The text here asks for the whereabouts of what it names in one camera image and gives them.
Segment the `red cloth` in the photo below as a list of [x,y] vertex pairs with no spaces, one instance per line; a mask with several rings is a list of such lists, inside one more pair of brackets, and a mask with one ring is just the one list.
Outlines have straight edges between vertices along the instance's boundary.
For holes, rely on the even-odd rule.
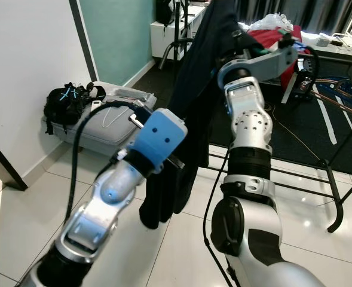
[[298,44],[294,44],[294,47],[299,53],[307,54],[304,45],[301,45],[302,35],[301,35],[301,27],[298,25],[293,25],[292,30],[285,30],[281,27],[277,27],[274,29],[260,29],[260,30],[249,30],[247,33],[255,39],[263,47],[252,47],[250,49],[250,56],[252,58],[260,57],[264,54],[264,50],[276,50],[277,42],[282,38],[283,33],[289,32],[293,36],[293,38],[298,41]]

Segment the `dark grey curtain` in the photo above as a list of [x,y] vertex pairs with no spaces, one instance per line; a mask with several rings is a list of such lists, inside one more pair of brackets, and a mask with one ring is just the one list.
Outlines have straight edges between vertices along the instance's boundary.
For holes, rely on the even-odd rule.
[[284,14],[307,33],[344,33],[352,27],[352,0],[235,0],[238,19],[252,24],[268,14]]

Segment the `white shelf unit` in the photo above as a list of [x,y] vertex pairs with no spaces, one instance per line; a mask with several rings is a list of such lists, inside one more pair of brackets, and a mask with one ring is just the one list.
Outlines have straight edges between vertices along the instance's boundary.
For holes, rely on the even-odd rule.
[[[197,35],[198,27],[202,22],[205,10],[206,7],[188,6],[186,22],[183,19],[179,20],[179,32],[181,33],[179,38],[194,38]],[[152,22],[149,25],[149,29],[151,30],[149,36],[151,36],[152,57],[164,57],[167,47],[174,41],[175,26],[175,22],[170,23],[168,26],[164,26],[159,22]]]

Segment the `black backpack teal lines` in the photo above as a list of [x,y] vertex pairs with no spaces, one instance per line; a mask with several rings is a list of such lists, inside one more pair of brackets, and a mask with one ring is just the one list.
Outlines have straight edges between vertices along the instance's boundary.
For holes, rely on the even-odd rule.
[[93,83],[88,83],[85,87],[69,83],[54,88],[45,99],[45,133],[50,136],[54,134],[53,123],[58,123],[65,129],[68,125],[75,125],[84,112],[85,105],[94,100],[102,100],[105,96],[106,90]]

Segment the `white plastic bag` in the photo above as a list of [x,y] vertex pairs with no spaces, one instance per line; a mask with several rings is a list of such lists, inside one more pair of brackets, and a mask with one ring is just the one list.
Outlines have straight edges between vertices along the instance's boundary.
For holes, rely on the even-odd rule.
[[285,14],[273,13],[267,14],[258,21],[253,22],[247,27],[246,31],[253,30],[279,30],[284,31],[294,31],[294,25],[292,22],[285,16]]

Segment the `dark navy plain garment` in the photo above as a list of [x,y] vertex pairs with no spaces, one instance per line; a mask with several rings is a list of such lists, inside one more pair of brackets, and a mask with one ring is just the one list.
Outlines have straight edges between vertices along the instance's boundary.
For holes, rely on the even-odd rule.
[[212,118],[224,95],[216,83],[216,61],[234,49],[231,33],[239,29],[237,0],[212,0],[187,50],[167,109],[184,120],[188,129],[174,150],[183,167],[165,162],[158,174],[146,179],[146,196],[139,208],[141,224],[156,230],[186,206],[200,167],[209,162]]

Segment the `blue plastic hanger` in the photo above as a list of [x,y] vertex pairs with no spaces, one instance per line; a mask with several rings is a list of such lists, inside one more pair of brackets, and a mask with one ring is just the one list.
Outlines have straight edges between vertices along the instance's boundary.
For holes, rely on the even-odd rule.
[[352,112],[352,60],[323,61],[317,70],[313,93]]

